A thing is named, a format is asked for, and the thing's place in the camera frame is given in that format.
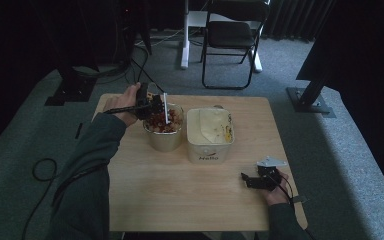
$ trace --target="table top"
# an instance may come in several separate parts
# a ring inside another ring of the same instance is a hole
[[[108,98],[102,95],[96,112]],[[267,205],[260,192],[246,187],[241,172],[258,176],[256,162],[271,156],[287,161],[270,104],[261,97],[168,95],[167,102],[189,109],[221,105],[231,113],[235,142],[221,164],[188,160],[186,123],[182,144],[168,153],[149,145],[142,122],[130,126],[108,166],[111,231],[265,231]],[[289,175],[289,166],[279,167]],[[301,227],[307,220],[295,204]]]

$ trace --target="person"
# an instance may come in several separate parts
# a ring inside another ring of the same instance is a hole
[[[139,88],[137,83],[119,97],[108,99],[104,112],[134,106]],[[61,171],[46,239],[109,239],[107,165],[127,128],[136,121],[129,112],[95,116]],[[262,196],[269,205],[270,239],[306,239],[280,189],[262,190]]]

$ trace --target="chair backrest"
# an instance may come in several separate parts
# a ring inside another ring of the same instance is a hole
[[[210,0],[207,9],[208,17],[210,14],[218,14],[235,21],[261,23],[266,21],[269,10],[264,0]]]

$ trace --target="hand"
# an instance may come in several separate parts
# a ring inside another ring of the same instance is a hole
[[[129,86],[123,95],[119,97],[113,97],[107,100],[104,107],[104,112],[113,108],[124,108],[124,107],[132,107],[136,104],[136,92],[140,88],[140,83],[136,83],[135,85]],[[116,113],[114,116],[118,117],[124,123],[126,123],[127,127],[134,124],[138,118],[129,112],[121,112]]]
[[[282,176],[282,181],[280,182],[280,186],[283,189],[285,189],[285,191],[288,191],[288,189],[286,188],[286,180],[289,178],[289,176],[287,174],[284,174],[281,171],[279,171],[279,174]],[[288,196],[286,196],[286,194],[279,187],[276,187],[271,192],[266,189],[263,189],[261,191],[262,191],[263,197],[266,199],[268,206],[278,204],[278,203],[289,203]]]

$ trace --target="dark green sleeve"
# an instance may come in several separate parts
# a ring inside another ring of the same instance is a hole
[[[59,186],[85,169],[104,165],[71,184],[52,209],[47,239],[109,238],[109,175],[106,165],[115,155],[127,126],[117,117],[98,114],[79,141],[59,177]]]
[[[269,240],[309,240],[287,203],[269,207]]]

